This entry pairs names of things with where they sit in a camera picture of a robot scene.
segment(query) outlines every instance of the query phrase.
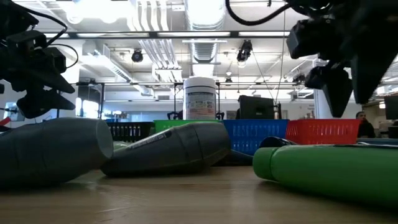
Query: ceiling pipe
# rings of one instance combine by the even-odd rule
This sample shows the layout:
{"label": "ceiling pipe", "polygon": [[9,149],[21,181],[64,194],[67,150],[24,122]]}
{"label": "ceiling pipe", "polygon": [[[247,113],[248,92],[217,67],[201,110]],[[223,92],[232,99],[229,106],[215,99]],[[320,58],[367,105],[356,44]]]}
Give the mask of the ceiling pipe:
{"label": "ceiling pipe", "polygon": [[[138,18],[138,2],[136,0],[130,0],[130,5],[132,8],[132,16],[127,19],[127,26],[129,27],[130,31],[142,31]],[[149,48],[147,40],[138,40],[138,42],[147,53],[150,60],[154,63],[154,67],[162,67],[161,62],[158,61],[158,59],[154,56],[154,52]]]}
{"label": "ceiling pipe", "polygon": [[[141,1],[141,25],[144,31],[150,31],[148,20],[147,20],[147,1]],[[167,62],[163,58],[162,51],[157,47],[156,40],[149,40],[149,47],[155,52],[155,57],[157,57],[162,63],[163,68],[167,68]]]}
{"label": "ceiling pipe", "polygon": [[[189,30],[222,30],[225,18],[224,0],[184,0],[185,17]],[[192,61],[207,63],[206,65],[192,65],[194,75],[211,77],[214,72],[218,44],[191,44]]]}
{"label": "ceiling pipe", "polygon": [[[151,9],[150,25],[152,26],[154,31],[160,31],[159,25],[158,25],[158,22],[157,22],[157,3],[156,3],[156,0],[149,0],[149,3],[150,3],[150,9]],[[173,67],[172,59],[170,57],[169,50],[167,49],[164,40],[156,40],[156,42],[159,43],[160,48],[165,53],[166,58],[167,58],[167,60],[169,62],[169,64],[167,65],[167,68],[172,68]]]}
{"label": "ceiling pipe", "polygon": [[[162,26],[163,31],[169,31],[169,26],[167,25],[167,5],[166,0],[160,0],[160,25]],[[170,53],[170,57],[172,59],[172,63],[174,68],[180,68],[177,62],[177,58],[175,56],[174,47],[171,39],[167,39],[166,48]]]}

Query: container label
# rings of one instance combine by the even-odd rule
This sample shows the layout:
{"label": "container label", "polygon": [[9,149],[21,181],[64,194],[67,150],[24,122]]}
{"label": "container label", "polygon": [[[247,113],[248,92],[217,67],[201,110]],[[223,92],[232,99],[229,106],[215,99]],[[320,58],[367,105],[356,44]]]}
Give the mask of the container label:
{"label": "container label", "polygon": [[140,140],[138,142],[135,142],[135,143],[129,145],[126,148],[126,150],[130,151],[130,150],[133,150],[133,149],[137,149],[138,147],[144,146],[146,144],[151,144],[153,142],[157,142],[157,141],[160,141],[162,139],[169,138],[169,137],[171,137],[171,135],[172,135],[172,132],[170,130],[162,131],[161,133],[155,134],[155,135],[153,135],[153,136],[151,136],[149,138],[145,138],[143,140]]}
{"label": "container label", "polygon": [[187,93],[185,113],[187,119],[215,119],[213,93]]}

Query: fluorescent light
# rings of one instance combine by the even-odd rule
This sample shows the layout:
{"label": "fluorescent light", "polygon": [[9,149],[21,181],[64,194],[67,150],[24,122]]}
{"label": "fluorescent light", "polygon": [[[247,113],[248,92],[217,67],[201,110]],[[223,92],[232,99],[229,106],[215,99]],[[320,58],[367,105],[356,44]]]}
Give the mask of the fluorescent light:
{"label": "fluorescent light", "polygon": [[120,85],[120,86],[129,86],[130,83],[105,83],[105,85]]}
{"label": "fluorescent light", "polygon": [[252,37],[283,37],[284,35],[289,35],[289,31],[244,31],[239,32],[240,37],[252,36]]}
{"label": "fluorescent light", "polygon": [[217,43],[228,43],[227,40],[182,40],[183,44],[217,44]]}
{"label": "fluorescent light", "polygon": [[193,31],[193,32],[159,32],[159,37],[229,37],[230,32],[222,31]]}
{"label": "fluorescent light", "polygon": [[[53,37],[55,37],[57,34],[51,33],[51,34],[44,34],[44,35],[46,36],[46,38],[53,38]],[[69,35],[68,35],[68,34],[62,34],[59,38],[69,38]]]}
{"label": "fluorescent light", "polygon": [[161,83],[161,82],[142,82],[142,83],[135,83],[135,84],[137,84],[137,85],[174,85],[174,83],[172,83],[172,82],[163,82],[163,83]]}
{"label": "fluorescent light", "polygon": [[128,33],[122,33],[122,32],[105,32],[105,33],[82,33],[82,34],[76,34],[78,37],[81,38],[96,38],[96,37],[109,37],[109,38],[119,38],[119,37],[148,37],[149,34],[147,32],[128,32]]}
{"label": "fluorescent light", "polygon": [[254,82],[241,82],[241,83],[227,83],[227,82],[220,82],[220,85],[255,85],[256,83]]}
{"label": "fluorescent light", "polygon": [[105,102],[116,103],[116,102],[128,102],[128,100],[105,100]]}

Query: plastic tube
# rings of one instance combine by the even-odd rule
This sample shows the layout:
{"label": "plastic tube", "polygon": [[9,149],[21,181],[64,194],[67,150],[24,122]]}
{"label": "plastic tube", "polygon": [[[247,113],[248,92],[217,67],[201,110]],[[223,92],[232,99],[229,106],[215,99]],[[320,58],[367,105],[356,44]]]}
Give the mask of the plastic tube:
{"label": "plastic tube", "polygon": [[0,134],[0,188],[41,187],[98,169],[113,155],[108,125],[57,118]]}
{"label": "plastic tube", "polygon": [[254,155],[256,175],[343,200],[398,206],[398,147],[284,146]]}
{"label": "plastic tube", "polygon": [[179,174],[215,164],[230,153],[231,142],[221,123],[190,123],[115,149],[101,167],[108,176]]}

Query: ceiling light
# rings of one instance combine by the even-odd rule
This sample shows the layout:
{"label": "ceiling light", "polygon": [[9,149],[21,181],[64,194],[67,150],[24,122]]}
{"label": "ceiling light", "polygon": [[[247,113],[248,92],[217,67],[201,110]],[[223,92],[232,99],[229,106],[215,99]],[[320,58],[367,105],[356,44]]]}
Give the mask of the ceiling light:
{"label": "ceiling light", "polygon": [[174,83],[173,82],[142,82],[142,83],[136,83],[136,84],[138,84],[138,85],[157,85],[157,86],[160,86],[160,85],[174,85]]}
{"label": "ceiling light", "polygon": [[238,62],[238,67],[239,67],[239,68],[244,68],[244,67],[246,67],[246,61],[244,61],[244,62]]}
{"label": "ceiling light", "polygon": [[130,83],[105,83],[105,85],[119,85],[119,86],[129,86]]}
{"label": "ceiling light", "polygon": [[288,36],[289,31],[244,31],[239,32],[240,37],[283,37]]}
{"label": "ceiling light", "polygon": [[68,22],[72,24],[78,24],[84,18],[98,18],[111,24],[126,13],[120,12],[118,5],[111,0],[79,0],[73,2],[71,7],[65,7],[64,11],[67,13]]}
{"label": "ceiling light", "polygon": [[147,32],[84,32],[76,34],[80,38],[98,38],[102,37],[103,39],[109,38],[123,38],[123,37],[148,37],[149,34]]}
{"label": "ceiling light", "polygon": [[159,37],[229,37],[230,32],[223,31],[191,31],[191,32],[159,32]]}
{"label": "ceiling light", "polygon": [[105,102],[109,102],[109,103],[119,103],[119,102],[128,102],[128,100],[105,100]]}
{"label": "ceiling light", "polygon": [[182,40],[183,44],[218,44],[228,43],[227,40]]}
{"label": "ceiling light", "polygon": [[[55,37],[57,34],[53,34],[53,33],[51,33],[51,34],[44,34],[45,36],[46,36],[46,38],[53,38],[53,37]],[[69,35],[68,34],[62,34],[61,36],[60,36],[60,38],[62,39],[62,38],[69,38]]]}

